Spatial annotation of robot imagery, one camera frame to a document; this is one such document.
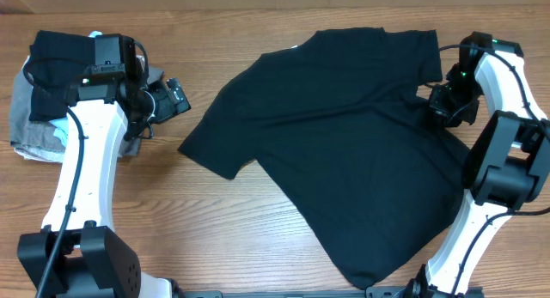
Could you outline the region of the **black t-shirt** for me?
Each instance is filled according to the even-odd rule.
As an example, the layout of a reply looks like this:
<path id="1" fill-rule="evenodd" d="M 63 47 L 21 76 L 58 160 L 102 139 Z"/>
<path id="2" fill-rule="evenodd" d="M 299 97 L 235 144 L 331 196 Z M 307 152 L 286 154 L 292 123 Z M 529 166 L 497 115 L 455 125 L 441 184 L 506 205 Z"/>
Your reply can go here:
<path id="1" fill-rule="evenodd" d="M 417 94 L 442 77 L 433 30 L 319 31 L 229 81 L 180 152 L 225 179 L 258 162 L 344 278 L 366 289 L 461 206 L 468 147 L 430 124 Z"/>

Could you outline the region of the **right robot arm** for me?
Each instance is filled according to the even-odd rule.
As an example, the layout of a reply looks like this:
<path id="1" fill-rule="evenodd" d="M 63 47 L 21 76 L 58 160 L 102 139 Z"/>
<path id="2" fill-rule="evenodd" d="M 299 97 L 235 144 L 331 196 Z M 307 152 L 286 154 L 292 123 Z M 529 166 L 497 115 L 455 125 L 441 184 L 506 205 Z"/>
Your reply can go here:
<path id="1" fill-rule="evenodd" d="M 431 116 L 442 126 L 472 124 L 479 98 L 490 119 L 467 154 L 461 207 L 437 253 L 398 297 L 481 297 L 470 278 L 493 237 L 534 201 L 549 175 L 549 121 L 523 72 L 519 44 L 473 32 L 456 45 L 459 61 L 433 86 Z"/>

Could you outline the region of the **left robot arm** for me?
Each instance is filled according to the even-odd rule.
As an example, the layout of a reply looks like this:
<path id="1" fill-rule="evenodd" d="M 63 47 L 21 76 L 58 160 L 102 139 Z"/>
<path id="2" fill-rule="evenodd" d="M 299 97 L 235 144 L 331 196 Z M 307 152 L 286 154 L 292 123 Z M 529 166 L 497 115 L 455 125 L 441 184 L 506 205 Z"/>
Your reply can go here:
<path id="1" fill-rule="evenodd" d="M 176 281 L 142 271 L 113 225 L 125 146 L 190 109 L 178 79 L 152 74 L 144 46 L 119 33 L 40 31 L 22 73 L 33 89 L 32 120 L 68 123 L 52 204 L 40 231 L 23 234 L 17 247 L 38 296 L 182 296 Z"/>

